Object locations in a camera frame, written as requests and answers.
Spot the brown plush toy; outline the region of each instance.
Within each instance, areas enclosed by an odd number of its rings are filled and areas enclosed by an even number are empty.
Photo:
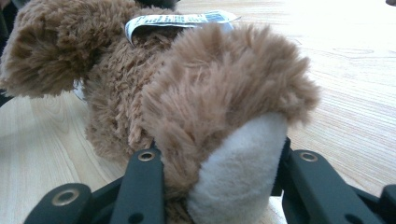
[[[307,122],[318,103],[308,60],[284,37],[252,26],[150,27],[128,41],[127,21],[175,14],[174,6],[31,1],[4,50],[0,88],[42,97],[82,79],[98,155],[128,161],[155,140],[169,223],[255,223],[288,126]]]

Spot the metal grommet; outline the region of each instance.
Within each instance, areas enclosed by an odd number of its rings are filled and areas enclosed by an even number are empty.
[[[317,161],[318,157],[310,152],[302,152],[300,153],[300,158],[305,161]]]
[[[65,189],[52,198],[52,204],[55,206],[65,206],[72,203],[78,196],[78,189]]]
[[[139,154],[138,159],[140,161],[151,161],[152,159],[154,159],[155,154],[152,152],[142,152]]]

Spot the brown fur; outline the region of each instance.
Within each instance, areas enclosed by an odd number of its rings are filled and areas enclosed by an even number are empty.
[[[2,56],[0,88],[41,97],[82,78],[96,152],[127,161],[155,139],[177,223],[190,222],[186,195],[224,137],[267,112],[307,122],[318,87],[305,75],[308,60],[269,28],[142,29],[134,45],[124,36],[129,19],[169,13],[125,0],[32,1]]]

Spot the tag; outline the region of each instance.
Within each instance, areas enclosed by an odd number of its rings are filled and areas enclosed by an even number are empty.
[[[132,33],[134,29],[143,25],[197,27],[204,23],[217,22],[224,24],[225,28],[230,30],[232,29],[230,21],[235,21],[239,18],[240,17],[236,17],[233,13],[223,10],[190,15],[147,15],[128,21],[125,25],[125,34],[132,43]]]

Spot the wooden surface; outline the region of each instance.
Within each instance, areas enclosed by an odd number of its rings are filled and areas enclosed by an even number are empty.
[[[325,156],[345,181],[374,195],[396,183],[396,7],[385,0],[182,0],[184,13],[230,11],[237,23],[271,24],[311,58],[322,101],[293,148]],[[22,223],[49,190],[92,190],[123,168],[96,157],[84,138],[86,106],[73,94],[13,99],[0,108],[0,223]],[[286,223],[271,198],[263,223]]]

